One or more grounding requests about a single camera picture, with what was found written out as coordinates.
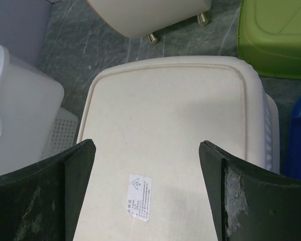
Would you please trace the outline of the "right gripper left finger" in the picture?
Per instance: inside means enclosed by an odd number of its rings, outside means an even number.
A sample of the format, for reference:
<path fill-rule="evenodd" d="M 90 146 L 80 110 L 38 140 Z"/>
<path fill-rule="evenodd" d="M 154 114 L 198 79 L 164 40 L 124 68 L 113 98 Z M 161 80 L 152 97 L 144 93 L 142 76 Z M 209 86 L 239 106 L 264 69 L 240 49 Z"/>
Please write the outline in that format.
<path fill-rule="evenodd" d="M 0 240 L 73 240 L 96 146 L 86 139 L 0 176 Z"/>

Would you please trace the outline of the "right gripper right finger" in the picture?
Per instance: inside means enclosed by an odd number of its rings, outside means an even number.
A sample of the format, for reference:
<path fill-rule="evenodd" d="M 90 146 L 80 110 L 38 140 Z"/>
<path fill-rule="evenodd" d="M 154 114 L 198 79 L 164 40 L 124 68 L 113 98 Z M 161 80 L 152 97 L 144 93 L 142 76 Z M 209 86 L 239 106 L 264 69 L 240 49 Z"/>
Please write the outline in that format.
<path fill-rule="evenodd" d="M 301 240 L 301 181 L 210 141 L 200 143 L 199 158 L 218 240 Z"/>

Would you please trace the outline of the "blue plastic tub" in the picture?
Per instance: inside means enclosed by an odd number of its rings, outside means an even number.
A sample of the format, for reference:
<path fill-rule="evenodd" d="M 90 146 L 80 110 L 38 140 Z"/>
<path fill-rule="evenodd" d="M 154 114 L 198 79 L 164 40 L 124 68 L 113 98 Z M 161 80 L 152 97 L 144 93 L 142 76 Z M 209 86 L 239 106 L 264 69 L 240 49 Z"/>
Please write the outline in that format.
<path fill-rule="evenodd" d="M 285 175 L 301 180 L 301 97 L 291 111 Z"/>

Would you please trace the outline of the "white perforated basket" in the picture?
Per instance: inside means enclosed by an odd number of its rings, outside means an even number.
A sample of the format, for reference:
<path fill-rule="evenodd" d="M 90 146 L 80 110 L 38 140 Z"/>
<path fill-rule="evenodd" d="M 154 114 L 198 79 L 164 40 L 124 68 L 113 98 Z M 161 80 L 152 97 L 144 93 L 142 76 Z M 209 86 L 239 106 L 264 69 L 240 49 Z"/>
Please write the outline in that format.
<path fill-rule="evenodd" d="M 78 117 L 66 109 L 59 108 L 41 159 L 49 158 L 72 147 L 75 142 L 77 126 Z"/>

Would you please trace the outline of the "white plastic basket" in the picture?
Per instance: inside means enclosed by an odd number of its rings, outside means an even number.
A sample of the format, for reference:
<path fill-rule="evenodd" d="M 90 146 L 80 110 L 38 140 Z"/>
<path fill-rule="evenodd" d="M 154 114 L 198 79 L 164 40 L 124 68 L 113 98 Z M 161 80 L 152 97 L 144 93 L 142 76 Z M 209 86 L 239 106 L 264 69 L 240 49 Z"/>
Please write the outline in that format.
<path fill-rule="evenodd" d="M 0 45 L 0 175 L 41 159 L 62 85 Z"/>

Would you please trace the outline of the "cream perforated laundry basket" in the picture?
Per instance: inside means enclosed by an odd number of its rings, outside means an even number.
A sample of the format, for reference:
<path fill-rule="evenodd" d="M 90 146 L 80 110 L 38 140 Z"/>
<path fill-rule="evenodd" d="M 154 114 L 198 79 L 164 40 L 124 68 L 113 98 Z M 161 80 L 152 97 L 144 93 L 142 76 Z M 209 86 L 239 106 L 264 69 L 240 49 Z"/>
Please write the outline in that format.
<path fill-rule="evenodd" d="M 180 56 L 108 68 L 78 134 L 95 160 L 75 240 L 216 240 L 199 145 L 280 169 L 278 109 L 235 57 Z"/>

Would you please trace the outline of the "green plastic tub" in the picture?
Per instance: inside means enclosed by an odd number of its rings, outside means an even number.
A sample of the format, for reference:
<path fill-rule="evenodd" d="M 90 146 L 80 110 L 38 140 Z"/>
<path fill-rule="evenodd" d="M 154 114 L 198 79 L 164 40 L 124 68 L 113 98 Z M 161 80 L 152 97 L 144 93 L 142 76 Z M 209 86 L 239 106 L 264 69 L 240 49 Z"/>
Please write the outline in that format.
<path fill-rule="evenodd" d="M 237 52 L 260 75 L 301 79 L 301 0 L 242 1 Z"/>

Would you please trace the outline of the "beige cylindrical device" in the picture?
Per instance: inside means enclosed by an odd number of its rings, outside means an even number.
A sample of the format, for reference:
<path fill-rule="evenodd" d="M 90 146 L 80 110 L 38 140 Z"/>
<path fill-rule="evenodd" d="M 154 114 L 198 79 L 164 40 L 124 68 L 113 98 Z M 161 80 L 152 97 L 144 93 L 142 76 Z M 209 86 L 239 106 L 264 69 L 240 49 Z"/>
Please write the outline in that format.
<path fill-rule="evenodd" d="M 156 44 L 154 32 L 196 16 L 208 24 L 211 0 L 105 0 L 88 1 L 94 11 L 114 30 L 130 39 L 148 37 Z"/>

